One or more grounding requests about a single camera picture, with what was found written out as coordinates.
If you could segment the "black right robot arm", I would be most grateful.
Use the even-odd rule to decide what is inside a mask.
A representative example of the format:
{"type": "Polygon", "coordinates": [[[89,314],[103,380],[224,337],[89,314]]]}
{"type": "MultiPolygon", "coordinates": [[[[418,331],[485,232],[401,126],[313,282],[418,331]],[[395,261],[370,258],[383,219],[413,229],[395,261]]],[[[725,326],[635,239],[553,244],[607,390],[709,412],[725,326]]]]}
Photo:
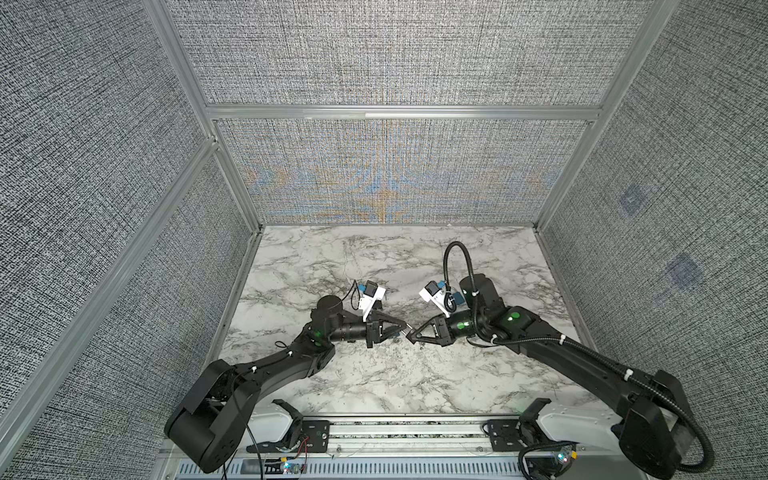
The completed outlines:
{"type": "Polygon", "coordinates": [[[483,274],[462,279],[459,291],[431,281],[419,295],[440,312],[409,333],[411,342],[450,346],[477,337],[482,348],[506,348],[556,370],[611,410],[611,416],[600,417],[535,399],[516,424],[518,466],[525,478],[562,475],[579,445],[616,451],[656,479],[713,467],[713,445],[695,420],[681,382],[668,372],[635,370],[565,335],[536,313],[506,305],[483,274]]]}

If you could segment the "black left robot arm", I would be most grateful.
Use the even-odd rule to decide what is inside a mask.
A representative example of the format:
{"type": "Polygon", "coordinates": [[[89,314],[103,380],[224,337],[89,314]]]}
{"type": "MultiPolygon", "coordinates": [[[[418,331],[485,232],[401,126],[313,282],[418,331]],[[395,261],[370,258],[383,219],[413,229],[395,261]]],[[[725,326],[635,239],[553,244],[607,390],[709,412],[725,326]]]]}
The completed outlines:
{"type": "Polygon", "coordinates": [[[165,436],[203,472],[213,473],[239,448],[262,397],[324,369],[337,342],[363,340],[372,347],[408,329],[406,321],[380,309],[364,320],[346,311],[339,297],[323,296],[310,321],[278,352],[235,365],[210,363],[166,421],[165,436]]]}

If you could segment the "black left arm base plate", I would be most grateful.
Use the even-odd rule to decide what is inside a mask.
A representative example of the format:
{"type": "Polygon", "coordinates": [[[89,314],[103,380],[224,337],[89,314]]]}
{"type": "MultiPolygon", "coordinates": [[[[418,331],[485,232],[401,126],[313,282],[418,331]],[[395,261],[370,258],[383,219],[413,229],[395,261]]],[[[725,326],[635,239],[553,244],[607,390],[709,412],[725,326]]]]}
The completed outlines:
{"type": "Polygon", "coordinates": [[[288,427],[283,437],[276,441],[261,441],[256,447],[246,437],[248,453],[299,456],[301,452],[326,453],[330,439],[330,425],[326,420],[303,420],[288,427]]]}

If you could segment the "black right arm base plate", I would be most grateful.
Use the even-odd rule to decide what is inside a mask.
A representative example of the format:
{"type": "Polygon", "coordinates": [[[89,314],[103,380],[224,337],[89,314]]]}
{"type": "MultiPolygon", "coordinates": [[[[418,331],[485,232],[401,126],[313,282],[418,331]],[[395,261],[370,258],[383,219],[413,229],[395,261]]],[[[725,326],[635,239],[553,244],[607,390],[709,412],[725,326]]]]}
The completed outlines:
{"type": "Polygon", "coordinates": [[[573,442],[549,438],[535,420],[521,420],[517,417],[492,419],[484,422],[482,432],[488,437],[494,452],[521,452],[525,448],[536,451],[556,451],[562,448],[577,448],[573,442]]]}

